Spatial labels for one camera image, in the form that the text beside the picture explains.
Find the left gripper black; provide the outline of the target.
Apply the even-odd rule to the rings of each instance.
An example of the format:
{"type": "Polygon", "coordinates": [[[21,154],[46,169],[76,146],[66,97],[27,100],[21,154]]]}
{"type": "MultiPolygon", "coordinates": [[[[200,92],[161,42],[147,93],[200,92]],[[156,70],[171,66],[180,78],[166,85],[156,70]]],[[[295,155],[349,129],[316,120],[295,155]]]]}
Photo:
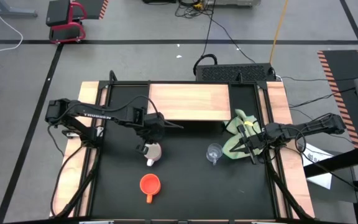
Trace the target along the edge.
{"type": "Polygon", "coordinates": [[[165,127],[183,129],[183,126],[167,120],[165,120],[165,123],[169,125],[164,125],[162,113],[144,114],[142,126],[136,128],[136,135],[142,138],[142,142],[136,147],[136,151],[141,154],[147,154],[149,151],[147,144],[157,144],[165,134],[165,127]]]}

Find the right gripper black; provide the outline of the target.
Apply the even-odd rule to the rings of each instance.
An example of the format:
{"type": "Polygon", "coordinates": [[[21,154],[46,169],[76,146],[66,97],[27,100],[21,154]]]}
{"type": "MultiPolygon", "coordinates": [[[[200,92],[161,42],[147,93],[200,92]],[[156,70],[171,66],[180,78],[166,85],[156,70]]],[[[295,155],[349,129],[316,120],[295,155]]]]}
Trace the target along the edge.
{"type": "Polygon", "coordinates": [[[232,148],[230,148],[229,152],[243,152],[248,153],[250,155],[251,163],[256,164],[256,155],[254,153],[254,149],[262,150],[266,142],[263,140],[263,136],[260,134],[255,134],[253,136],[246,136],[246,130],[243,125],[238,125],[238,132],[241,134],[241,138],[239,142],[235,144],[232,148]]]}

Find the clear glass cup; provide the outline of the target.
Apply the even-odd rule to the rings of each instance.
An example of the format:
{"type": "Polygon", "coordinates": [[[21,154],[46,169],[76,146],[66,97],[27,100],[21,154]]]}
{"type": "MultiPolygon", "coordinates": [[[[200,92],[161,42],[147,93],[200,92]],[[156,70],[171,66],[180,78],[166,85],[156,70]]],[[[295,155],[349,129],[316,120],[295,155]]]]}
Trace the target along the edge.
{"type": "Polygon", "coordinates": [[[208,146],[206,151],[206,158],[209,160],[214,166],[216,165],[219,158],[223,155],[222,146],[217,143],[212,143],[208,146]]]}

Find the white patterned mug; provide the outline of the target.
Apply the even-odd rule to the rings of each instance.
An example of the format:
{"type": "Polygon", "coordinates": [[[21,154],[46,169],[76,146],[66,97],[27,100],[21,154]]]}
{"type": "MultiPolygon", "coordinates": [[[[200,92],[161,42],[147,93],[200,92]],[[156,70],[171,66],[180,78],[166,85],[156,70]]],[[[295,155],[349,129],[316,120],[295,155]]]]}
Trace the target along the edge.
{"type": "Polygon", "coordinates": [[[144,157],[147,159],[147,166],[151,167],[153,164],[158,161],[162,156],[162,148],[160,144],[146,144],[147,153],[144,157]]]}

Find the orange plastic mug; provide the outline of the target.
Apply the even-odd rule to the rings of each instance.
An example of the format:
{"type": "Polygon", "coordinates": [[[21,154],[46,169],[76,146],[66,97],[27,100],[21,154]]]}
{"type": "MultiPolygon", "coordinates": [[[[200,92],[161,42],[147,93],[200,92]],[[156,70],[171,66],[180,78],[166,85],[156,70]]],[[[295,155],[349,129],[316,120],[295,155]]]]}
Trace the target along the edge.
{"type": "Polygon", "coordinates": [[[141,178],[139,187],[140,190],[146,195],[146,202],[151,204],[153,196],[160,192],[161,183],[155,174],[146,174],[141,178]]]}

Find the green microfibre cloth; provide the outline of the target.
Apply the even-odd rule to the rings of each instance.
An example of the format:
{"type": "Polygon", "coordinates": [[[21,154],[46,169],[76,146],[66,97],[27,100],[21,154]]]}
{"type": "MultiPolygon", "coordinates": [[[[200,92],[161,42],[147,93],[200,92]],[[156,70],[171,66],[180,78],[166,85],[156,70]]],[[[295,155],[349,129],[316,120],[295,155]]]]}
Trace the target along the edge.
{"type": "Polygon", "coordinates": [[[223,154],[230,159],[242,159],[249,157],[249,152],[230,152],[237,143],[239,143],[242,134],[237,130],[237,127],[242,125],[245,129],[247,137],[261,133],[259,121],[254,115],[247,116],[242,110],[235,109],[236,116],[230,121],[224,121],[225,130],[232,134],[223,146],[223,154]]]}

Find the white paper sheet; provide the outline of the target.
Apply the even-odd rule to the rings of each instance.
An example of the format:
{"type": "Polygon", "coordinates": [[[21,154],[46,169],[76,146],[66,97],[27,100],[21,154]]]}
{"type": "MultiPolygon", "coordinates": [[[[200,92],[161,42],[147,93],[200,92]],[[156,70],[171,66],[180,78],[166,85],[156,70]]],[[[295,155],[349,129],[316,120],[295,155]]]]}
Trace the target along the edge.
{"type": "MultiPolygon", "coordinates": [[[[306,149],[302,154],[303,167],[311,165],[315,162],[319,162],[325,159],[331,158],[333,155],[323,151],[317,147],[312,146],[311,144],[306,143],[306,149]]],[[[307,181],[312,182],[313,184],[319,185],[325,189],[331,189],[332,175],[330,173],[325,173],[313,177],[307,177],[307,181]]]]}

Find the black beam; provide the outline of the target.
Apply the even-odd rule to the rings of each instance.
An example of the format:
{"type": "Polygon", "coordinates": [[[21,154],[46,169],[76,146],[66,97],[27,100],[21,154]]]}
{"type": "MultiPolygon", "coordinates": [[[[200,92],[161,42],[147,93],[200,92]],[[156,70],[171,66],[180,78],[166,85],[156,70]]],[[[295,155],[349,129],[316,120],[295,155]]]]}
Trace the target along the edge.
{"type": "Polygon", "coordinates": [[[314,177],[355,165],[358,165],[358,148],[333,156],[329,159],[324,159],[319,162],[312,162],[312,164],[304,167],[304,172],[306,177],[314,177]]]}

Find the black orange-striped floor mat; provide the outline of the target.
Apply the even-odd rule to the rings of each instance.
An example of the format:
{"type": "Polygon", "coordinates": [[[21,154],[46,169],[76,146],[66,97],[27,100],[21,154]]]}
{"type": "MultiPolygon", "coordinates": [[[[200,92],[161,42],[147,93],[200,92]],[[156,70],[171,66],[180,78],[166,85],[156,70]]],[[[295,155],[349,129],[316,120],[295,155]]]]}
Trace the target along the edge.
{"type": "Polygon", "coordinates": [[[109,0],[84,0],[88,19],[101,20],[104,18],[109,0]]]}
{"type": "Polygon", "coordinates": [[[358,50],[319,50],[317,55],[350,140],[358,148],[358,98],[354,84],[358,79],[358,50]]]}

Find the grey power strip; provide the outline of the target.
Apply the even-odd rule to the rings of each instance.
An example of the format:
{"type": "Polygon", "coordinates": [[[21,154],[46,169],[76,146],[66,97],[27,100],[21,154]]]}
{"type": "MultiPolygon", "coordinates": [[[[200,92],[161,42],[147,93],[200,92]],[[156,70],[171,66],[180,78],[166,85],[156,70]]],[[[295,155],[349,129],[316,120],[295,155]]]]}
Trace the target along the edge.
{"type": "Polygon", "coordinates": [[[216,6],[254,7],[258,6],[261,0],[204,0],[204,3],[216,6]]]}

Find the red and black step stool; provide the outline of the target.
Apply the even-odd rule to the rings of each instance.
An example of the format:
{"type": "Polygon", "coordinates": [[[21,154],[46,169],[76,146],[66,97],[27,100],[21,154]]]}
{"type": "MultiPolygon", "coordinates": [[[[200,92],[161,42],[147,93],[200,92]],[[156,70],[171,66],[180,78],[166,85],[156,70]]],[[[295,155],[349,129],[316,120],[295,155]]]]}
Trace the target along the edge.
{"type": "Polygon", "coordinates": [[[53,0],[48,4],[45,24],[50,28],[49,40],[54,44],[81,42],[86,37],[82,20],[87,12],[81,3],[53,0]]]}

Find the grey metal stand foot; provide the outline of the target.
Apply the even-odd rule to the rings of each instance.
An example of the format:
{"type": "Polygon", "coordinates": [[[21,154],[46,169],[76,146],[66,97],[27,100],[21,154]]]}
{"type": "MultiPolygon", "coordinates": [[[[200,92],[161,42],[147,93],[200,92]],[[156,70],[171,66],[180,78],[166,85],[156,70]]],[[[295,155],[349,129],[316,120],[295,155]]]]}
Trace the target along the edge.
{"type": "Polygon", "coordinates": [[[12,7],[5,0],[0,0],[0,16],[37,17],[38,14],[35,10],[12,7]]]}

